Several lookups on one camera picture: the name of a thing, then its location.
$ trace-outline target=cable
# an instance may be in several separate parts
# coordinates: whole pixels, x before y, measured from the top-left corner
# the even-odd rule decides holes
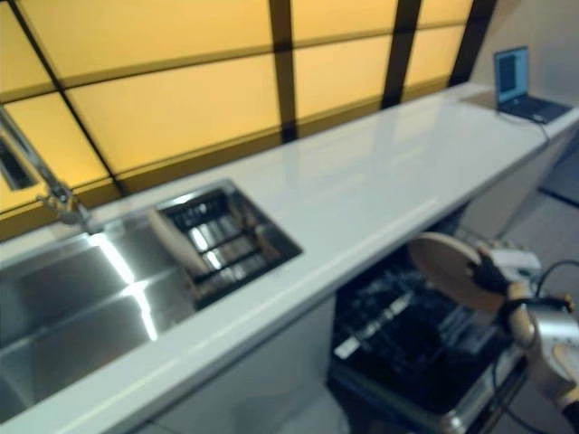
[[[505,404],[505,402],[498,396],[498,386],[497,386],[497,366],[498,366],[498,359],[500,358],[497,357],[495,359],[495,361],[492,364],[492,369],[491,369],[491,373],[492,373],[492,389],[493,389],[493,399],[495,401],[495,403],[503,410],[503,412],[505,414],[507,414],[513,421],[515,421],[518,425],[520,425],[521,427],[523,427],[524,429],[526,429],[529,432],[532,432],[533,434],[551,434],[550,432],[547,431],[543,431],[541,429],[535,428],[532,425],[529,425],[527,422],[525,422],[520,416],[518,416],[516,413],[514,413],[507,404]]]
[[[546,269],[545,273],[543,273],[543,275],[541,276],[541,278],[539,279],[539,281],[536,285],[535,297],[538,297],[539,294],[541,293],[541,289],[543,287],[543,284],[545,283],[546,278],[548,278],[549,275],[553,271],[555,271],[556,269],[558,269],[559,267],[561,267],[563,265],[573,265],[573,266],[579,268],[579,260],[574,260],[574,259],[559,260],[556,263],[552,264],[548,269]]]
[[[506,120],[507,122],[510,122],[511,124],[526,124],[527,122],[530,122],[531,124],[535,124],[537,125],[539,128],[541,128],[541,132],[543,133],[543,136],[545,137],[545,143],[543,144],[543,147],[547,147],[549,145],[549,143],[551,142],[551,137],[549,137],[549,134],[546,132],[545,126],[541,123],[538,122],[534,119],[530,119],[530,118],[519,118],[522,120],[522,122],[517,122],[518,119],[513,119],[513,118],[509,118],[508,113],[502,112],[502,111],[496,111],[497,115],[499,117],[501,117],[502,119]]]

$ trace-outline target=dish rack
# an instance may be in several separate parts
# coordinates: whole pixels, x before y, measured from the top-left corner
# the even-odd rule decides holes
[[[287,260],[301,249],[231,182],[160,205],[158,211],[186,237],[204,264],[190,274],[203,308]]]
[[[480,241],[447,222],[440,229],[471,245]],[[341,361],[371,354],[396,377],[414,382],[441,358],[476,357],[496,332],[432,287],[400,249],[340,289],[332,348]]]

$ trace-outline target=open dishwasher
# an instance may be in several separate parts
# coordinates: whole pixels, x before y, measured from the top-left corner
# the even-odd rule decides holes
[[[478,240],[448,221],[434,229]],[[438,292],[402,247],[338,291],[328,385],[352,432],[383,432],[371,420],[395,420],[384,432],[482,432],[496,409],[494,360],[502,354],[502,390],[520,383],[510,344],[491,316]]]

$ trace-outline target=yellow backlit wall panel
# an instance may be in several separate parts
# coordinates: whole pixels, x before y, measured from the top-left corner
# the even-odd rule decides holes
[[[0,3],[0,100],[42,93],[51,80],[16,22],[7,2]]]
[[[348,33],[391,31],[396,3],[396,0],[292,0],[293,39],[302,42]]]
[[[298,119],[382,95],[391,36],[295,51]]]
[[[417,31],[404,87],[450,76],[463,33],[464,25]]]
[[[8,113],[61,179],[71,187],[105,178],[107,172],[58,94],[5,105]],[[32,202],[43,187],[10,192],[0,177],[1,211]]]
[[[466,23],[472,0],[422,0],[418,27],[445,23]]]
[[[20,0],[59,77],[271,46],[267,0]]]
[[[273,56],[69,90],[115,173],[280,124]]]

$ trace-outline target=laptop screen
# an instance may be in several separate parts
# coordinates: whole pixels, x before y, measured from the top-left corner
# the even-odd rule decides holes
[[[495,85],[499,104],[527,93],[527,72],[527,48],[517,48],[495,54]]]

